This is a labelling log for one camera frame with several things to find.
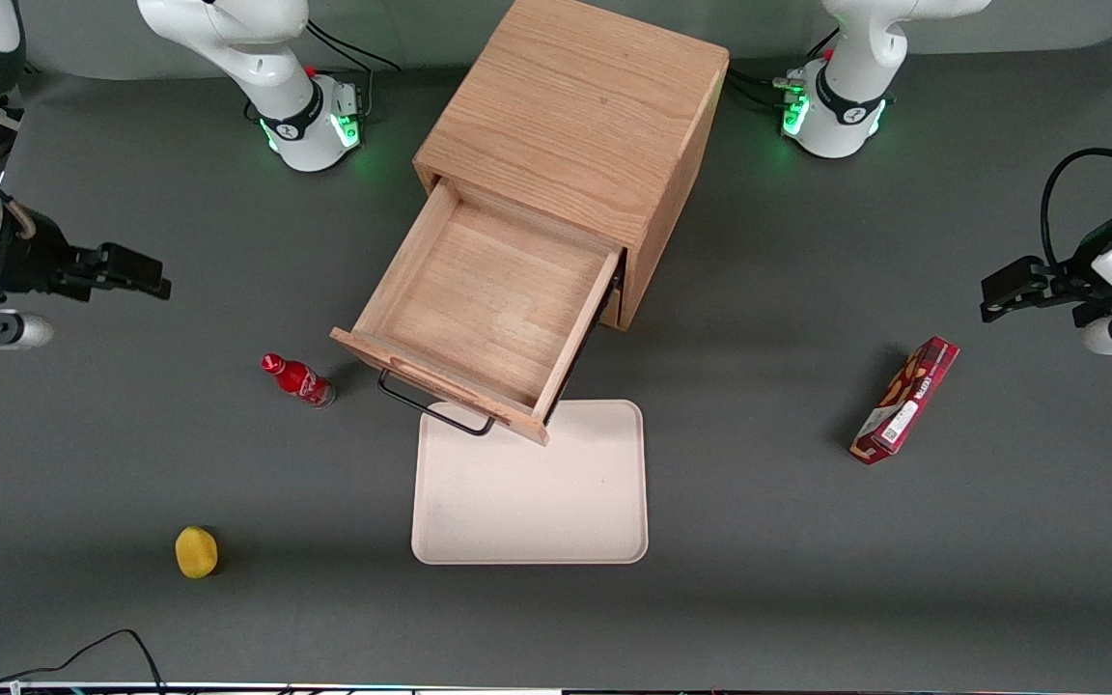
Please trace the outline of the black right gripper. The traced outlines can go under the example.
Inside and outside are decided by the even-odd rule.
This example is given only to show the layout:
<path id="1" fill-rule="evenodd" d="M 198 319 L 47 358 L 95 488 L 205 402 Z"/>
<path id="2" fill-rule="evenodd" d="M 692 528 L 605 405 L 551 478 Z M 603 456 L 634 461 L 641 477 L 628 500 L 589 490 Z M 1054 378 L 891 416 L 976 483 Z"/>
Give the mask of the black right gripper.
<path id="1" fill-rule="evenodd" d="M 97 289 L 141 292 L 168 302 L 172 282 L 163 278 L 163 264 L 119 244 L 81 247 L 67 242 L 49 217 L 24 210 L 32 221 L 28 228 L 6 210 L 0 225 L 0 304 L 9 294 L 48 292 L 88 302 L 90 282 L 98 268 L 107 277 L 97 278 Z M 145 282 L 140 280 L 158 280 Z"/>

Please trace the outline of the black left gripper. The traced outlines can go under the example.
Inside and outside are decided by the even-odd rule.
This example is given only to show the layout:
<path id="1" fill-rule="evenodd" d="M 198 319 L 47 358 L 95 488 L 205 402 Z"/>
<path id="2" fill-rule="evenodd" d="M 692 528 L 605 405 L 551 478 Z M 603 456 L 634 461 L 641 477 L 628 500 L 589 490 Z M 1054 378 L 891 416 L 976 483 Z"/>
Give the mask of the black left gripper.
<path id="1" fill-rule="evenodd" d="M 994 322 L 1010 312 L 1064 304 L 1073 304 L 1076 328 L 1112 320 L 1112 285 L 1093 269 L 1102 251 L 1076 251 L 1059 264 L 1043 264 L 1037 256 L 1019 257 L 994 272 L 997 292 L 983 289 L 981 321 Z"/>

